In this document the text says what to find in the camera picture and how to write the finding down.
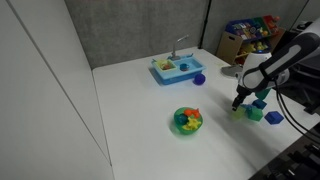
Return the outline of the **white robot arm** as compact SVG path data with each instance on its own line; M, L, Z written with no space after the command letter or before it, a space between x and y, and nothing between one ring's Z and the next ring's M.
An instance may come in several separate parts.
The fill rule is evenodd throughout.
M303 60L318 56L319 45L320 18L317 18L276 53L250 53L242 70L235 75L238 81L238 95L232 103L232 110L236 111L252 93L274 87L275 82L286 82L289 78L289 68Z

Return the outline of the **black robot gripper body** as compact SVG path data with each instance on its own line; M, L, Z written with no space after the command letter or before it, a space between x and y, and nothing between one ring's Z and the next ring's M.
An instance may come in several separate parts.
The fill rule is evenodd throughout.
M264 100L267 97L267 95L269 94L269 92L270 92L270 88L264 89L260 92L256 92L255 96L260 100Z

